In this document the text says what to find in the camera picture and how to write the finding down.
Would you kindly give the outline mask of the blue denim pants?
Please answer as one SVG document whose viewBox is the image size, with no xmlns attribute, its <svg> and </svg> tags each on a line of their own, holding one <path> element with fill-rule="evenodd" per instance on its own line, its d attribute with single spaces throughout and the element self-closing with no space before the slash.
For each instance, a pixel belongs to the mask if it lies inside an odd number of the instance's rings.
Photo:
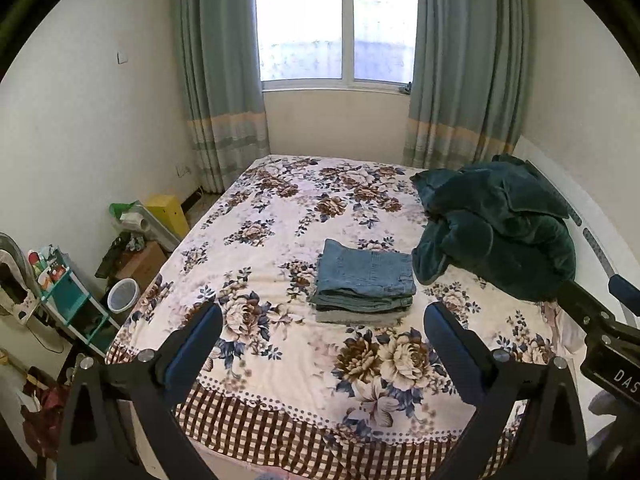
<svg viewBox="0 0 640 480">
<path fill-rule="evenodd" d="M 373 314 L 406 310 L 415 294 L 409 255 L 349 248 L 328 238 L 309 301 L 320 311 Z"/>
</svg>

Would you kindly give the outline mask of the red bag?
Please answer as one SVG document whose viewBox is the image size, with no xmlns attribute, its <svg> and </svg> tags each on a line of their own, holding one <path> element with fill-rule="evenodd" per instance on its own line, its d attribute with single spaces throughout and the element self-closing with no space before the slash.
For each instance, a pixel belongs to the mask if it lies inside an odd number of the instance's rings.
<svg viewBox="0 0 640 480">
<path fill-rule="evenodd" d="M 26 405 L 21 407 L 26 443 L 38 456 L 56 462 L 70 388 L 32 366 L 26 373 L 22 393 L 36 404 L 33 411 Z"/>
</svg>

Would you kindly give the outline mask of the white headboard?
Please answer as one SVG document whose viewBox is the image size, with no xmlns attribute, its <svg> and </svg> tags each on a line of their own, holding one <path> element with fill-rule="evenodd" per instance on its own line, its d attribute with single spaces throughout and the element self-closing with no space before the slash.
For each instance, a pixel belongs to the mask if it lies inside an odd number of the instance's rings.
<svg viewBox="0 0 640 480">
<path fill-rule="evenodd" d="M 639 287 L 639 261 L 591 196 L 552 158 L 521 136 L 514 155 L 528 160 L 555 188 L 570 210 L 566 224 L 576 250 L 576 282 L 612 311 L 617 321 L 639 327 L 639 318 L 608 291 L 620 274 Z"/>
</svg>

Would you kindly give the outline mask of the white waste bin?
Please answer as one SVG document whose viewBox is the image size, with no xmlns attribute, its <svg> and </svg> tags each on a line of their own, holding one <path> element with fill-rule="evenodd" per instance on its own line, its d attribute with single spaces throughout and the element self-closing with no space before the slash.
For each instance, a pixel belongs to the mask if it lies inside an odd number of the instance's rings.
<svg viewBox="0 0 640 480">
<path fill-rule="evenodd" d="M 140 297 L 140 287 L 133 278 L 123 278 L 113 285 L 107 295 L 107 307 L 114 314 L 132 308 Z"/>
</svg>

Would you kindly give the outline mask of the teal shelf rack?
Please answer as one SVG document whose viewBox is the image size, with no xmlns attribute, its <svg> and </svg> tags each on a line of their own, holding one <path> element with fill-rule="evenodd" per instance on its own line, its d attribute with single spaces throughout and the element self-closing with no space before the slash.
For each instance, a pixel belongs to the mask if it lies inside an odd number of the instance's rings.
<svg viewBox="0 0 640 480">
<path fill-rule="evenodd" d="M 81 281 L 68 255 L 48 245 L 29 252 L 27 259 L 44 310 L 63 330 L 104 358 L 120 325 Z"/>
</svg>

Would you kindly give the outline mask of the brown cardboard box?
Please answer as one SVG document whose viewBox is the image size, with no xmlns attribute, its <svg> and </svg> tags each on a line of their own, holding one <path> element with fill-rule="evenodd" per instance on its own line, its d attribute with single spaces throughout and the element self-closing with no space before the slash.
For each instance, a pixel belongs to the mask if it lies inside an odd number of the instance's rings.
<svg viewBox="0 0 640 480">
<path fill-rule="evenodd" d="M 136 252 L 128 262 L 117 271 L 117 281 L 132 278 L 142 292 L 156 278 L 167 258 L 162 246 L 155 240 L 147 242 L 141 252 Z"/>
</svg>

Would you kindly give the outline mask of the floral bed cover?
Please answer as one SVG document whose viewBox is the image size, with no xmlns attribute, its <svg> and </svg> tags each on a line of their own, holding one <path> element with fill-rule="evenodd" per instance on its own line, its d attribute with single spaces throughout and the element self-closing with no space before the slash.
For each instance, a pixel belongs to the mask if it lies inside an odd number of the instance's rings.
<svg viewBox="0 0 640 480">
<path fill-rule="evenodd" d="M 340 158 L 259 159 L 168 258 L 107 351 L 157 348 L 214 300 L 224 330 L 177 408 L 222 478 L 272 469 L 308 479 L 428 477 L 472 415 L 423 333 L 442 302 L 489 348 L 549 362 L 551 304 L 450 268 L 389 326 L 321 323 L 311 296 L 326 240 L 410 252 L 425 223 L 412 172 Z"/>
</svg>

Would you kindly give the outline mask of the grey folded garment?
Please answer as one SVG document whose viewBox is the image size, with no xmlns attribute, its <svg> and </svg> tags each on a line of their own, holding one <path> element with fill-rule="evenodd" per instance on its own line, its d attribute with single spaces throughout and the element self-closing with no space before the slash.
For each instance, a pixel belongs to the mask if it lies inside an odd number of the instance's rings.
<svg viewBox="0 0 640 480">
<path fill-rule="evenodd" d="M 341 325 L 364 325 L 364 326 L 392 326 L 405 318 L 411 309 L 397 309 L 385 312 L 356 312 L 349 310 L 314 309 L 314 315 L 319 323 L 341 324 Z"/>
</svg>

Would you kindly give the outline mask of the dark green blanket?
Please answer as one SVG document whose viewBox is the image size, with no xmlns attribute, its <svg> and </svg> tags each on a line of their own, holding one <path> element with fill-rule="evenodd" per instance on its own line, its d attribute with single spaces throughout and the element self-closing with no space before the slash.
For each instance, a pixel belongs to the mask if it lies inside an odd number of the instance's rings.
<svg viewBox="0 0 640 480">
<path fill-rule="evenodd" d="M 529 162 L 501 154 L 411 177 L 427 225 L 413 248 L 423 285 L 457 266 L 525 301 L 550 301 L 574 280 L 566 201 Z"/>
</svg>

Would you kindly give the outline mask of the yellow box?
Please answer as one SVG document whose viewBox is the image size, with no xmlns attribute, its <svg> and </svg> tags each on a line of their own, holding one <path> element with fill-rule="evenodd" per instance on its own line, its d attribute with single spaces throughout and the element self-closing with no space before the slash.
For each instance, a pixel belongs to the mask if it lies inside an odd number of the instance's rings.
<svg viewBox="0 0 640 480">
<path fill-rule="evenodd" d="M 154 195 L 144 202 L 144 206 L 179 240 L 189 233 L 189 223 L 175 195 Z"/>
</svg>

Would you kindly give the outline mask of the right green curtain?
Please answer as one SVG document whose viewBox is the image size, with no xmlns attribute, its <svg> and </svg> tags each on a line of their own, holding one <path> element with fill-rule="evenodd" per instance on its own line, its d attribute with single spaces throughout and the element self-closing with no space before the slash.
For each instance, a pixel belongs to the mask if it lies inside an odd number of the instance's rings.
<svg viewBox="0 0 640 480">
<path fill-rule="evenodd" d="M 527 98 L 529 0 L 418 0 L 404 163 L 510 154 Z"/>
</svg>

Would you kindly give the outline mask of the green curtain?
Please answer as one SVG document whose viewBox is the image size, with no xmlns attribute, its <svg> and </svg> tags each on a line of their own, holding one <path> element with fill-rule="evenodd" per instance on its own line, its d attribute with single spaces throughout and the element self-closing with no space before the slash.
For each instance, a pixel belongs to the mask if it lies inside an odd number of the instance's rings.
<svg viewBox="0 0 640 480">
<path fill-rule="evenodd" d="M 529 0 L 418 0 L 404 163 L 510 154 L 527 98 Z"/>
<path fill-rule="evenodd" d="M 223 193 L 270 153 L 256 0 L 175 0 L 186 123 L 206 191 Z"/>
</svg>

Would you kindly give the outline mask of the left green curtain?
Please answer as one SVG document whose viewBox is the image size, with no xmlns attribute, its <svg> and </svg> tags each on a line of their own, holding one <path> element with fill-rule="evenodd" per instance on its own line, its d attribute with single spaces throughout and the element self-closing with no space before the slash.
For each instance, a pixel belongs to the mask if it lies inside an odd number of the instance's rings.
<svg viewBox="0 0 640 480">
<path fill-rule="evenodd" d="M 270 153 L 256 0 L 175 0 L 186 123 L 206 191 L 223 193 Z"/>
</svg>

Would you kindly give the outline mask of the white framed window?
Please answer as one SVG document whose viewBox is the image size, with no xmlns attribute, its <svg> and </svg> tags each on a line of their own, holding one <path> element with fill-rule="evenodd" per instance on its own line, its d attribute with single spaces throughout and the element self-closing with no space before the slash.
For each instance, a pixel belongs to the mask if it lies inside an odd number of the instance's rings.
<svg viewBox="0 0 640 480">
<path fill-rule="evenodd" d="M 418 0 L 256 0 L 267 90 L 407 93 Z"/>
</svg>

